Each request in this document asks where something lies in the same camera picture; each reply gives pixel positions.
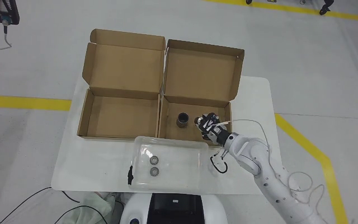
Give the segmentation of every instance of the wheel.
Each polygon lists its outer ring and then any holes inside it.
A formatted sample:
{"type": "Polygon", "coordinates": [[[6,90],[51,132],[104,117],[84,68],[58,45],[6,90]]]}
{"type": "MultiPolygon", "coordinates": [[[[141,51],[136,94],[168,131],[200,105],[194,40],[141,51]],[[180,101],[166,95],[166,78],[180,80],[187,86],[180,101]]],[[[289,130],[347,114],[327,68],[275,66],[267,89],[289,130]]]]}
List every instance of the wheel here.
{"type": "Polygon", "coordinates": [[[327,10],[325,8],[322,8],[320,11],[319,11],[319,14],[322,16],[324,14],[326,14],[327,10]]]}

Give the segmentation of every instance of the yellow floor line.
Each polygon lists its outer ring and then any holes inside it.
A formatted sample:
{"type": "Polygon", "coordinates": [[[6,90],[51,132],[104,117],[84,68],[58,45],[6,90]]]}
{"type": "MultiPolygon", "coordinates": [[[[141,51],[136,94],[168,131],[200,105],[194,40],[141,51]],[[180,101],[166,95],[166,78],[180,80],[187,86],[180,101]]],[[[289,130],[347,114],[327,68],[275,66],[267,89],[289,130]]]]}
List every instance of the yellow floor line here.
{"type": "MultiPolygon", "coordinates": [[[[204,0],[204,1],[225,3],[225,4],[236,4],[239,6],[265,8],[267,10],[279,10],[279,11],[285,11],[285,12],[295,12],[295,13],[303,13],[303,14],[321,16],[321,15],[319,15],[319,10],[321,10],[321,9],[314,10],[312,8],[301,8],[301,7],[296,7],[296,6],[283,6],[281,4],[275,4],[275,3],[255,2],[255,0],[253,0],[253,2],[251,4],[246,4],[245,0],[204,0]]],[[[358,15],[341,13],[341,12],[327,12],[324,16],[335,17],[335,18],[345,18],[348,20],[358,20],[358,15]]]]}
{"type": "Polygon", "coordinates": [[[0,108],[68,111],[70,107],[70,100],[0,96],[0,108]]]}
{"type": "Polygon", "coordinates": [[[326,180],[326,186],[328,188],[328,193],[331,197],[333,211],[336,216],[336,223],[348,224],[348,219],[331,160],[323,152],[321,152],[319,148],[317,148],[313,143],[311,143],[307,138],[299,133],[281,115],[275,114],[275,118],[277,126],[279,126],[286,134],[288,134],[321,164],[324,178],[326,180]]]}

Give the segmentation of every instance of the gray floor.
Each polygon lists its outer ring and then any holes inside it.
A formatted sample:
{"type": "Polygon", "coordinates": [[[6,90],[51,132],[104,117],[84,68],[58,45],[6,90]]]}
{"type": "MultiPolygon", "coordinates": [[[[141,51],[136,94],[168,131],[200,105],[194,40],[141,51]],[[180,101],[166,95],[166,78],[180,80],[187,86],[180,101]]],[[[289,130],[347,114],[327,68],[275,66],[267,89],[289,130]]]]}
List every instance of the gray floor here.
{"type": "MultiPolygon", "coordinates": [[[[322,4],[312,0],[303,7],[322,4]]],[[[0,52],[0,95],[71,99],[94,28],[242,48],[242,74],[270,81],[275,112],[330,157],[347,216],[358,218],[351,187],[358,184],[357,21],[200,0],[33,0],[18,1],[18,7],[21,23],[8,34],[13,48],[0,52]]],[[[332,10],[358,14],[358,5],[342,0],[332,10]]],[[[64,111],[0,109],[0,219],[50,185],[66,119],[64,111]]],[[[284,165],[309,173],[315,185],[324,183],[320,164],[278,131],[284,165]]],[[[230,223],[283,223],[263,196],[241,197],[252,203],[220,196],[230,223]]],[[[5,223],[53,223],[73,206],[52,190],[5,223]]],[[[319,210],[335,222],[327,192],[319,210]]]]}

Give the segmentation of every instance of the black wire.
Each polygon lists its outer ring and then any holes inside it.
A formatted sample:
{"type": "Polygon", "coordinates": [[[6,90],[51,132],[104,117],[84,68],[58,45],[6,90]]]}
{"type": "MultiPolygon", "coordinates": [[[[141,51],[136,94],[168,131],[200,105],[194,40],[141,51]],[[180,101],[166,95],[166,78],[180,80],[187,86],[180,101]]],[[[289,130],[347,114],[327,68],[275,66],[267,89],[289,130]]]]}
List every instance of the black wire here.
{"type": "Polygon", "coordinates": [[[220,170],[215,166],[215,164],[214,164],[214,161],[213,161],[213,157],[214,157],[214,156],[211,156],[211,157],[210,157],[211,164],[213,164],[213,166],[215,167],[215,169],[216,169],[219,173],[225,174],[225,173],[228,171],[228,164],[227,164],[226,162],[224,162],[224,164],[225,164],[225,170],[224,170],[224,171],[220,171],[220,170]]]}
{"type": "Polygon", "coordinates": [[[59,217],[59,219],[54,223],[56,224],[58,221],[60,221],[60,219],[65,215],[67,214],[68,212],[72,211],[72,210],[75,210],[76,208],[81,208],[81,207],[86,207],[86,208],[92,208],[93,210],[95,210],[96,212],[98,212],[98,214],[100,214],[100,216],[102,217],[103,221],[108,224],[108,222],[105,220],[105,218],[103,217],[103,215],[101,214],[101,212],[99,212],[97,209],[91,207],[91,206],[77,206],[77,207],[74,207],[74,208],[71,208],[70,210],[68,210],[67,212],[63,213],[61,217],[59,217]]]}
{"type": "MultiPolygon", "coordinates": [[[[41,191],[46,190],[46,189],[50,189],[50,188],[51,188],[51,187],[44,188],[44,189],[42,189],[42,190],[39,190],[39,191],[36,192],[35,194],[38,194],[38,193],[40,193],[41,191]]],[[[16,209],[18,209],[22,204],[24,204],[27,200],[29,200],[29,199],[30,199],[32,196],[34,196],[35,194],[31,195],[30,197],[26,198],[25,201],[21,202],[21,204],[19,204],[14,210],[12,210],[12,212],[10,212],[10,213],[0,222],[0,224],[3,223],[3,221],[5,221],[5,219],[6,219],[7,217],[9,217],[16,209]]]]}
{"type": "Polygon", "coordinates": [[[122,209],[124,209],[124,203],[123,203],[123,202],[120,202],[120,201],[118,201],[118,200],[116,200],[115,202],[120,203],[120,204],[122,205],[122,209]]]}
{"type": "MultiPolygon", "coordinates": [[[[5,219],[6,219],[7,217],[9,217],[16,209],[18,209],[22,204],[24,204],[24,203],[25,203],[27,200],[29,200],[31,197],[35,196],[36,194],[40,193],[40,192],[43,191],[43,190],[50,189],[50,188],[52,188],[52,187],[49,186],[49,187],[47,187],[47,188],[44,188],[44,189],[42,189],[42,190],[39,190],[39,191],[36,192],[35,194],[33,194],[33,195],[31,195],[30,197],[26,198],[26,200],[24,200],[23,202],[21,202],[21,204],[19,204],[14,210],[12,210],[12,212],[10,212],[10,213],[0,222],[0,224],[2,224],[3,221],[5,221],[5,219]]],[[[66,195],[66,197],[67,197],[68,199],[70,199],[71,201],[79,203],[79,201],[70,198],[64,191],[62,191],[62,193],[64,193],[64,195],[66,195]]]]}
{"type": "Polygon", "coordinates": [[[120,204],[122,205],[123,211],[124,211],[124,203],[123,203],[123,202],[120,202],[120,201],[118,201],[118,200],[115,200],[115,202],[120,203],[120,204]]]}
{"type": "Polygon", "coordinates": [[[66,197],[67,197],[68,199],[70,199],[72,202],[80,203],[79,201],[70,198],[70,197],[66,194],[66,192],[64,192],[63,190],[62,190],[62,193],[63,193],[64,195],[66,195],[66,197]]]}

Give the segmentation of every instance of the open cardboard box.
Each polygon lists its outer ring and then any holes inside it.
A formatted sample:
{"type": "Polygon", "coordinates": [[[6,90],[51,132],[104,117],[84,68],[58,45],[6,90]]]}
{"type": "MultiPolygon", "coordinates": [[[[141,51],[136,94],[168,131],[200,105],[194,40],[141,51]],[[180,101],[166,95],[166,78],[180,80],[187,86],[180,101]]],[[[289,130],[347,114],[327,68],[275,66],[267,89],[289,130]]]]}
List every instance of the open cardboard box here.
{"type": "Polygon", "coordinates": [[[242,49],[169,40],[159,138],[212,144],[202,139],[194,119],[214,112],[221,122],[231,120],[230,100],[237,95],[243,58],[242,49]],[[176,125],[181,112],[189,115],[185,128],[176,125]]]}
{"type": "Polygon", "coordinates": [[[89,84],[77,135],[156,137],[165,38],[93,30],[83,79],[89,84]]]}

